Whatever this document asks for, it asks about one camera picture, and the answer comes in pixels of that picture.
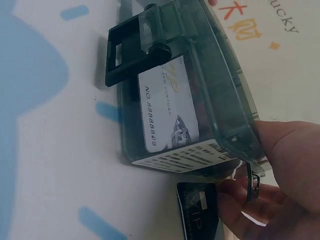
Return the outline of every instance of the white card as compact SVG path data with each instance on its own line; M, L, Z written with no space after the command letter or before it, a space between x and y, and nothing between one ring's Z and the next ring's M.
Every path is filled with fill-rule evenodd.
M139 74L145 148L150 153L199 140L183 56Z

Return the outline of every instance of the white label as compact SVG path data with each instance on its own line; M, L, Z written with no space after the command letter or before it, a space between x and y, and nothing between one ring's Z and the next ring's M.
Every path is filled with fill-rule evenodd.
M183 56L139 74L145 148L150 153L199 140Z
M233 159L236 157L223 150L215 139L210 139L138 160L132 164L174 173L187 173Z

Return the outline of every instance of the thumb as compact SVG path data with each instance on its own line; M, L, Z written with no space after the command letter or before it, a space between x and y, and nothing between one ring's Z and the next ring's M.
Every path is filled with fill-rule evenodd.
M281 190L310 212L320 213L320 125L257 121L256 128Z

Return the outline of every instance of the red chinese character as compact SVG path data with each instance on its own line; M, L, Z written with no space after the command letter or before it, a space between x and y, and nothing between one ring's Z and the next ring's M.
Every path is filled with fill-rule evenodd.
M235 6L219 8L219 10L229 9L229 12L224 16L224 20L228 20L228 18L231 16L231 14L234 12L235 9L238 9L241 15L244 14L244 11L242 9L246 8L247 6L246 5L240 6L236 1L234 2L234 4Z

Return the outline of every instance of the blue pattern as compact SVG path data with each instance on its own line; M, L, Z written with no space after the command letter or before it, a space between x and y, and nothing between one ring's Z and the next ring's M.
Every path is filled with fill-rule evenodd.
M17 171L17 118L57 95L68 68L56 49L0 1L0 240L8 237Z
M68 9L63 10L60 13L60 16L65 21L70 21L81 16L89 14L89 9L85 5L75 6Z
M102 240L127 240L127 237L116 228L105 222L89 207L83 206L78 211L80 223Z
M121 111L116 106L112 106L105 102L97 102L95 105L95 110L101 117L116 123L122 122Z

